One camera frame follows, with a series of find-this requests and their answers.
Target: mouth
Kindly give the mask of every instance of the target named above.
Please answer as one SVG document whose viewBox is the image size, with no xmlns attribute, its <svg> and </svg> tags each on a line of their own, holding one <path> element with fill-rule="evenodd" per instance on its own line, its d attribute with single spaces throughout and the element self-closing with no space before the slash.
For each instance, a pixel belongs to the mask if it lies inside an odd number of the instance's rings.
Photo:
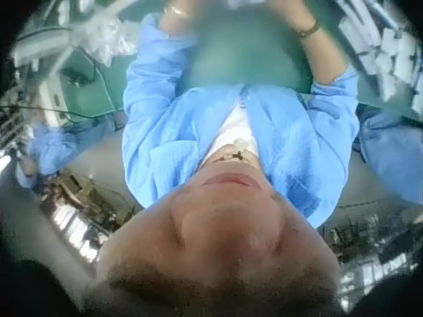
<svg viewBox="0 0 423 317">
<path fill-rule="evenodd" d="M 244 174 L 237 174 L 237 173 L 223 173 L 217 176 L 214 176 L 207 180 L 203 185 L 211 185 L 211 184 L 222 184 L 222 183 L 234 183 L 239 185 L 244 185 L 247 187 L 254 188 L 256 190 L 261 190 L 262 188 L 258 184 L 256 180 L 251 178 L 250 176 Z"/>
</svg>

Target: white shirt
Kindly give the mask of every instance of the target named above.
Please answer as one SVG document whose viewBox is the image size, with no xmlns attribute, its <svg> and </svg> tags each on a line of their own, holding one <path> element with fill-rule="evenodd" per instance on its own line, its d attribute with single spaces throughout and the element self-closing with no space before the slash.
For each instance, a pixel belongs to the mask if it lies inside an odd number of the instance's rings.
<svg viewBox="0 0 423 317">
<path fill-rule="evenodd" d="M 258 156 L 258 146 L 256 138 L 252 135 L 249 119 L 247 116 L 247 110 L 240 103 L 236 101 L 232 111 L 229 113 L 225 122 L 217 132 L 216 138 L 211 144 L 209 151 L 207 152 L 202 165 L 221 147 L 234 144 L 235 140 L 242 139 L 247 143 L 246 150 L 252 152 Z"/>
</svg>

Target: bracelet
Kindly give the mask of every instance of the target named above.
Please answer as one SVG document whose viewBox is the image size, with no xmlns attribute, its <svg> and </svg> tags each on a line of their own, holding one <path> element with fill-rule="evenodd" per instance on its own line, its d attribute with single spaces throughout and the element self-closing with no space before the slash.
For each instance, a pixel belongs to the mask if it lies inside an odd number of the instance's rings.
<svg viewBox="0 0 423 317">
<path fill-rule="evenodd" d="M 319 30 L 319 28 L 320 28 L 320 24 L 319 22 L 316 21 L 316 24 L 312 28 L 309 28 L 308 30 L 305 30 L 305 31 L 299 31 L 298 36 L 299 38 L 304 40 L 305 38 L 308 38 L 310 35 L 316 33 Z"/>
<path fill-rule="evenodd" d="M 171 11 L 174 14 L 176 14 L 180 18 L 183 18 L 184 20 L 187 20 L 187 21 L 191 21 L 192 20 L 192 17 L 188 13 L 177 9 L 177 8 L 175 8 L 172 5 L 169 5 L 167 8 L 165 8 L 165 13 L 168 13 L 169 11 Z"/>
</svg>

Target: fluorescent light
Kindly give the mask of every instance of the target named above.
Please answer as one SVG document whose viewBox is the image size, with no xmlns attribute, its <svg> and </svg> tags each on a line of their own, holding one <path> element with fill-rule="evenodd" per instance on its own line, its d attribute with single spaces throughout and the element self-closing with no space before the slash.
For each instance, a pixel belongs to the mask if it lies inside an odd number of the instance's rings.
<svg viewBox="0 0 423 317">
<path fill-rule="evenodd" d="M 11 162 L 11 157 L 6 155 L 5 157 L 0 158 L 0 173 L 6 168 L 6 166 Z"/>
</svg>

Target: table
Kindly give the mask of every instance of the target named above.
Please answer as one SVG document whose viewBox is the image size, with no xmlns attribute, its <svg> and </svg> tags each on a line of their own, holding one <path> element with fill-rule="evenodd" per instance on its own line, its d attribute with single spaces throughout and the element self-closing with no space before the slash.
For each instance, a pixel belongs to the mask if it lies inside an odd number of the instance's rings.
<svg viewBox="0 0 423 317">
<path fill-rule="evenodd" d="M 164 6 L 163 0 L 140 1 L 121 12 L 120 18 L 138 22 L 147 13 L 162 11 Z M 314 0 L 310 1 L 309 6 L 358 70 L 358 100 L 362 104 L 389 109 L 416 119 L 416 114 L 410 108 L 410 87 L 399 87 L 399 92 L 388 102 L 380 99 L 375 77 L 364 73 L 354 51 L 338 30 L 343 13 L 337 4 L 331 0 Z M 300 93 L 309 92 L 312 76 L 298 39 L 266 7 L 228 13 L 212 8 L 195 29 L 200 42 L 192 56 L 192 64 L 178 87 L 179 94 L 191 87 L 235 83 L 282 85 Z M 134 59 L 135 56 L 115 57 L 111 68 L 100 66 L 105 84 L 99 76 L 95 83 L 83 88 L 63 81 L 63 93 L 69 110 L 86 116 L 114 111 L 105 95 L 105 87 L 117 109 L 122 109 L 126 69 Z M 76 68 L 88 77 L 93 71 L 78 52 L 74 52 L 65 67 Z"/>
</svg>

